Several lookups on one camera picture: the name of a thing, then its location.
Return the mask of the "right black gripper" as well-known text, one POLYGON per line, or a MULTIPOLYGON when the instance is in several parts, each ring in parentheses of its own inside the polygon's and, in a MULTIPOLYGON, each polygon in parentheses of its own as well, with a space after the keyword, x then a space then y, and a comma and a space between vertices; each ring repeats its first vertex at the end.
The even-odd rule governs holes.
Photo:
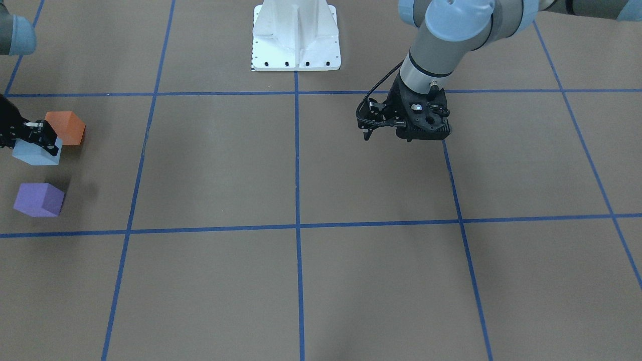
POLYGON ((14 148, 23 140, 42 148, 49 155, 59 153, 57 133, 46 120, 31 122, 22 117, 18 108, 1 94, 1 148, 14 148))

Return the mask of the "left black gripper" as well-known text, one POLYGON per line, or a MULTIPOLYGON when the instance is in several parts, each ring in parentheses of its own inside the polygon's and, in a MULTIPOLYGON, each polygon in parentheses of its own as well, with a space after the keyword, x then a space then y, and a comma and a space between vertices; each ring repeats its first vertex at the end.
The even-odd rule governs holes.
POLYGON ((390 71, 374 85, 356 107, 356 121, 368 141, 374 130, 389 126, 395 135, 407 142, 413 140, 442 141, 451 134, 446 92, 438 85, 430 85, 427 94, 412 91, 397 75, 387 98, 378 102, 372 93, 387 80, 390 71))

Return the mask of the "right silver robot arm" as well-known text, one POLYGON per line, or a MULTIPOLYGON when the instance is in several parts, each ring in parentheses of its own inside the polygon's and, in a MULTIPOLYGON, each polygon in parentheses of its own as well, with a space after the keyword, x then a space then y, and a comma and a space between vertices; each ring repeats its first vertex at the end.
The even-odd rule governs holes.
MULTIPOLYGON (((2 5, 1 16, 2 55, 30 55, 35 51, 36 36, 32 23, 2 5)), ((45 120, 30 121, 2 94, 1 96, 1 147, 14 149, 19 142, 38 146, 46 154, 56 157, 60 151, 58 137, 45 120)))

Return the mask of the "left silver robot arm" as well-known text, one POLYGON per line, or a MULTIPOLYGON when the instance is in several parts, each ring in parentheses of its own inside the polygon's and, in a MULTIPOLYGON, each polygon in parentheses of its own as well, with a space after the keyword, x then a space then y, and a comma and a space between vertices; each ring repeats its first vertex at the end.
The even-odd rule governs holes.
POLYGON ((365 141, 374 130, 442 141, 451 133, 445 85, 464 56, 529 27, 538 13, 639 22, 640 1, 399 1, 400 18, 418 29, 387 98, 368 93, 356 108, 365 141))

